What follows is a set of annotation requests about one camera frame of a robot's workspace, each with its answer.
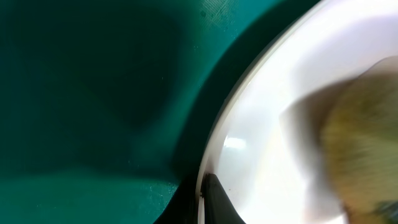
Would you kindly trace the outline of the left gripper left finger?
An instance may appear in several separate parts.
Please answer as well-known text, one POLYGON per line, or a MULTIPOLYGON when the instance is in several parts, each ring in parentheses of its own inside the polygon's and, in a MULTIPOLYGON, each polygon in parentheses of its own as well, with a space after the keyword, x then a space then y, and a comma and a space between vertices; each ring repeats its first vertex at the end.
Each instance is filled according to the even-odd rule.
POLYGON ((154 224, 197 224, 198 203, 195 198, 197 178, 187 176, 154 224))

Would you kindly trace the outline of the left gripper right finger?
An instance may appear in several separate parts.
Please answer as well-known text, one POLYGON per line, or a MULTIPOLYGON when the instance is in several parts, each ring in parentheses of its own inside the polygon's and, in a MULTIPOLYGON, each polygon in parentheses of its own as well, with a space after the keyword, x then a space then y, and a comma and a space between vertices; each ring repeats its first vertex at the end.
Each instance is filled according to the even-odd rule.
POLYGON ((205 224, 246 224, 239 216, 215 174, 207 174, 201 185, 205 224))

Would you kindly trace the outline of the white plate with red stain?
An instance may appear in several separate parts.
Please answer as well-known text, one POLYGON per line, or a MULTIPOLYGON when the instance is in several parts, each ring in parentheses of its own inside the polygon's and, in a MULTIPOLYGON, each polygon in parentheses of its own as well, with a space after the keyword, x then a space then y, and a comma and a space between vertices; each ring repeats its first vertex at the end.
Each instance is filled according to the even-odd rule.
POLYGON ((216 179, 230 222, 348 221, 318 133, 341 90, 397 70, 397 1, 320 1, 266 47, 235 86, 197 178, 216 179))

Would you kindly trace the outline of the green yellow sponge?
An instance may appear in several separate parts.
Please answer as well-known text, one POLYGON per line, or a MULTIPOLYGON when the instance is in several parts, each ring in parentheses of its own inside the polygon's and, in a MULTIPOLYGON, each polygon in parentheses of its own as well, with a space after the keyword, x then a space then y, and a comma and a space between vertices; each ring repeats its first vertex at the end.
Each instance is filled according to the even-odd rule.
POLYGON ((331 184, 350 223, 397 223, 397 57, 343 89, 321 131, 331 184))

